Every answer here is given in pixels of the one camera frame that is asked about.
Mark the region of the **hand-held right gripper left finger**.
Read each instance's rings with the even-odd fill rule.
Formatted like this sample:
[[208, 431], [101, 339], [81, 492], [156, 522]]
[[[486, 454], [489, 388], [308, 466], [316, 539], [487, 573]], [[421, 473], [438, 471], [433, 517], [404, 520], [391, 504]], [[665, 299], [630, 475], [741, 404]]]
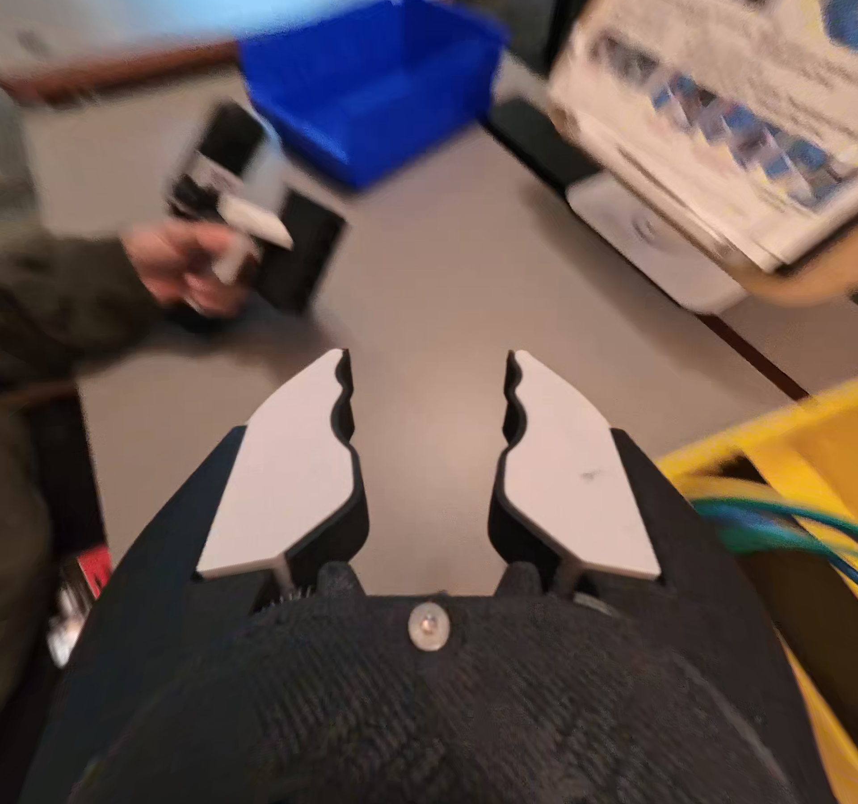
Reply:
[[244, 427], [198, 560], [204, 579], [268, 570], [317, 581], [368, 537], [366, 490], [351, 444], [353, 380], [334, 348], [274, 391]]

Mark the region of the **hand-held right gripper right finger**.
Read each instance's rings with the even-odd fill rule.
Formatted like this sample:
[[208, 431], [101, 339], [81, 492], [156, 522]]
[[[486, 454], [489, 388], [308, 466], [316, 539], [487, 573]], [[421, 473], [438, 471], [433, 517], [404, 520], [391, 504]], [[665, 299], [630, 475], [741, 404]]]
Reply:
[[505, 447], [488, 537], [508, 565], [535, 568], [542, 590], [584, 573], [656, 581], [661, 568], [613, 430], [583, 393], [524, 350], [503, 387]]

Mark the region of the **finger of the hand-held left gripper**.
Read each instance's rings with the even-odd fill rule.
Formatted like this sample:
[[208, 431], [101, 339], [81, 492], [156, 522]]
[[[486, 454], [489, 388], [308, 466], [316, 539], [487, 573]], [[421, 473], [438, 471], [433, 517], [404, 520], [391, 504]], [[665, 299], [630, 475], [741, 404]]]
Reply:
[[283, 221], [267, 209], [237, 196], [220, 196], [216, 212], [235, 235], [229, 249], [213, 262], [213, 274], [222, 284], [237, 284], [251, 263], [259, 264], [264, 244], [294, 249]]

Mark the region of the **black network switch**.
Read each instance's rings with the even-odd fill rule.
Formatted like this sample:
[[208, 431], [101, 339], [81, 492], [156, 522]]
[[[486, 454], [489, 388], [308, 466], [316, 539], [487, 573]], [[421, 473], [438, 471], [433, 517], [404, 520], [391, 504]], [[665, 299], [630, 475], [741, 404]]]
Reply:
[[263, 243], [255, 291], [282, 314], [303, 314], [324, 277], [346, 220], [305, 194], [288, 190], [279, 215], [291, 249]]

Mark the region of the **yellow plastic bin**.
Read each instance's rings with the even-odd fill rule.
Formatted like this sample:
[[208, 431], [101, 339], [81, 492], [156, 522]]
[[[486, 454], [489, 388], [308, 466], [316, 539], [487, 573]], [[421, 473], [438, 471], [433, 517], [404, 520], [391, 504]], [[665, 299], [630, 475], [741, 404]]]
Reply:
[[797, 680], [838, 802], [857, 801], [857, 385], [658, 465], [738, 559]]

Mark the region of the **person's left forearm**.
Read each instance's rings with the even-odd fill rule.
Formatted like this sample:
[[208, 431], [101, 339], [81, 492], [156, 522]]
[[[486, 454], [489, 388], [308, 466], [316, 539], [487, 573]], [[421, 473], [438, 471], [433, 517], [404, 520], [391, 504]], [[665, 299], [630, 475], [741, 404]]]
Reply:
[[118, 238], [61, 237], [36, 222], [2, 221], [3, 389], [121, 351], [161, 316]]

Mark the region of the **person's left hand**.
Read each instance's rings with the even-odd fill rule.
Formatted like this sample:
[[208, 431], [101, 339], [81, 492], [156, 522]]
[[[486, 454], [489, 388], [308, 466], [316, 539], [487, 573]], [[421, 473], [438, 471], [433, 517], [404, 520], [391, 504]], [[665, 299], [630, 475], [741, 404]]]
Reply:
[[218, 223], [173, 218], [134, 226], [120, 242], [138, 278], [161, 307], [186, 304], [212, 318], [232, 318], [242, 310], [246, 289], [222, 283], [211, 268], [242, 242], [236, 231]]

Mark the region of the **blue plastic bin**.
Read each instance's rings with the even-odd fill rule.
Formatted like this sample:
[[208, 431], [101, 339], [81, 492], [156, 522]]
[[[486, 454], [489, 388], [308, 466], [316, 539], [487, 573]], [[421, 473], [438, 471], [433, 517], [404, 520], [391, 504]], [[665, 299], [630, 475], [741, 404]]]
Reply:
[[373, 0], [246, 38], [239, 59], [283, 149], [362, 190], [487, 116], [507, 41], [463, 5]]

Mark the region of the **red white packet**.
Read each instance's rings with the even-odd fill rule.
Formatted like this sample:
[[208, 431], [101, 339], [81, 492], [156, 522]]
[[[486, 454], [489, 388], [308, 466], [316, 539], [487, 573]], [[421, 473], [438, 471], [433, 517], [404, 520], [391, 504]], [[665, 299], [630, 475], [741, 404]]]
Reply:
[[105, 543], [81, 551], [61, 564], [46, 633], [50, 657], [59, 670], [68, 664], [89, 614], [112, 574], [112, 558]]

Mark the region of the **person's olive jacket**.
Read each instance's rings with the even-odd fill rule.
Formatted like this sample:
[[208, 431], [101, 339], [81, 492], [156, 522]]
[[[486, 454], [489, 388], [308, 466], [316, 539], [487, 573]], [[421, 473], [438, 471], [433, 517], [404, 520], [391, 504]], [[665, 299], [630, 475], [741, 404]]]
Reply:
[[[64, 379], [69, 364], [41, 323], [39, 310], [57, 291], [52, 241], [34, 219], [34, 182], [15, 104], [2, 94], [2, 394], [33, 381]], [[50, 521], [35, 481], [22, 406], [2, 398], [1, 411], [1, 705], [18, 686], [46, 604]]]

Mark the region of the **instruction poster board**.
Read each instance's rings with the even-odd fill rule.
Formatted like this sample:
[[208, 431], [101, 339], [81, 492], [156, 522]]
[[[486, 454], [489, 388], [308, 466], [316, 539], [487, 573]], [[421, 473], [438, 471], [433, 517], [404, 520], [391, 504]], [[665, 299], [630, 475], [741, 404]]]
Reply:
[[747, 295], [856, 298], [856, 0], [588, 0], [548, 103]]

